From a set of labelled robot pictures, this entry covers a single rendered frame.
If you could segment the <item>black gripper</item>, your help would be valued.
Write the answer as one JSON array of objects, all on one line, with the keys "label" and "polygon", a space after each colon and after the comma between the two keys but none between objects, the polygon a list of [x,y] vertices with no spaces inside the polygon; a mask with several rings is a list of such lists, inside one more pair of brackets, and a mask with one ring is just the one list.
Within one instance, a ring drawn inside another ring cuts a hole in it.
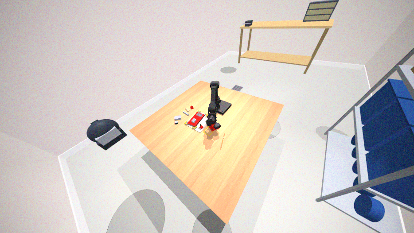
[{"label": "black gripper", "polygon": [[[216,117],[216,118],[217,118],[217,117]],[[221,127],[221,125],[220,125],[219,123],[217,123],[217,122],[216,122],[216,121],[217,121],[217,120],[216,120],[216,118],[215,118],[215,124],[214,124],[214,126],[213,126],[213,127],[214,127],[215,129],[218,129],[218,128],[220,128],[220,127]]]}]

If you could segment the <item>red rectangular shell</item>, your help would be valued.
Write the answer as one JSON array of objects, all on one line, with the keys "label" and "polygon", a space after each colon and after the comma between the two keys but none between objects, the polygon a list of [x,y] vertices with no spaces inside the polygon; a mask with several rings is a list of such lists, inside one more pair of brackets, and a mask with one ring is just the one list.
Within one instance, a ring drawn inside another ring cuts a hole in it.
[{"label": "red rectangular shell", "polygon": [[212,124],[211,126],[209,126],[209,128],[210,128],[211,131],[216,130],[213,126],[214,126],[214,124]]}]

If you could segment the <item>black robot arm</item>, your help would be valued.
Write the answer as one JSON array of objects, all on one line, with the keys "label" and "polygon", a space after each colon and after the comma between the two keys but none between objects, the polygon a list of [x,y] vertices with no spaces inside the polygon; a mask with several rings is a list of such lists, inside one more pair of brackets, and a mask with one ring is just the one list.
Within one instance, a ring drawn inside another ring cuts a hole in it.
[{"label": "black robot arm", "polygon": [[207,126],[211,126],[212,124],[215,123],[217,108],[219,108],[220,102],[221,102],[221,99],[218,96],[219,81],[211,81],[210,88],[211,88],[211,102],[208,107],[208,115],[210,116],[209,116],[209,119],[205,121]]}]

